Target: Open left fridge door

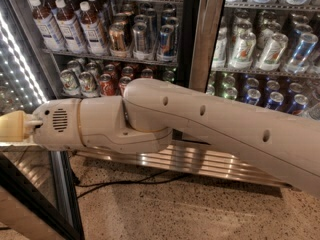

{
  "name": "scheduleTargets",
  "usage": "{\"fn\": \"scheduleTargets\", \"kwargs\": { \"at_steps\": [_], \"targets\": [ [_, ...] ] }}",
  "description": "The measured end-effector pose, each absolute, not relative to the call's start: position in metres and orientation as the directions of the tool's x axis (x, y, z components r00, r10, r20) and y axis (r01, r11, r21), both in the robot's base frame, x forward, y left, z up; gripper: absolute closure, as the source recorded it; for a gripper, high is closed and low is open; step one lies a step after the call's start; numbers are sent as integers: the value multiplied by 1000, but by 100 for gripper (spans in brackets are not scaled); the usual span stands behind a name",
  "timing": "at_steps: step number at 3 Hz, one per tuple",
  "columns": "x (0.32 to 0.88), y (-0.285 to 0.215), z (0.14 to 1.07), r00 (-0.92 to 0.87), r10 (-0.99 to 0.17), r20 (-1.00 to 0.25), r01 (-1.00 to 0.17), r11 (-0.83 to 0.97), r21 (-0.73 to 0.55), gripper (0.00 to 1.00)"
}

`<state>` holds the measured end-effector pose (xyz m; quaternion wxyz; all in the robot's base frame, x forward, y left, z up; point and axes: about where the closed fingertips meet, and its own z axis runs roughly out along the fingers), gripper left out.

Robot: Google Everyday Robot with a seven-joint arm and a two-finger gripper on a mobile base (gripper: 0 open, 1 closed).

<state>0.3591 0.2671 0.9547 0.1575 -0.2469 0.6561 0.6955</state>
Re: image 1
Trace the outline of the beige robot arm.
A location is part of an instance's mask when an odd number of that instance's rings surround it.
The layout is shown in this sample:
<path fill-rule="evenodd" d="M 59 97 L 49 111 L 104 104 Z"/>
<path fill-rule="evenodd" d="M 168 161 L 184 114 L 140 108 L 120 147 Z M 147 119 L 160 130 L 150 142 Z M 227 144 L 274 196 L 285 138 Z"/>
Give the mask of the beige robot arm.
<path fill-rule="evenodd" d="M 52 100 L 0 117 L 0 141 L 31 140 L 50 151 L 158 152 L 175 130 L 320 197 L 318 122 L 160 80 L 133 80 L 121 96 Z"/>

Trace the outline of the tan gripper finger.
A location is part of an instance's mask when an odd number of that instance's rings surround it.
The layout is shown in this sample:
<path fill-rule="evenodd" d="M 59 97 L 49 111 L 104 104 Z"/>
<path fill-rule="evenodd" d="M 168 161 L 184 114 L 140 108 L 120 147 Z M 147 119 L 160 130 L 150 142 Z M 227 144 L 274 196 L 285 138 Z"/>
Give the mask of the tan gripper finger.
<path fill-rule="evenodd" d="M 0 142 L 22 142 L 29 138 L 34 126 L 33 116 L 14 111 L 0 116 Z"/>

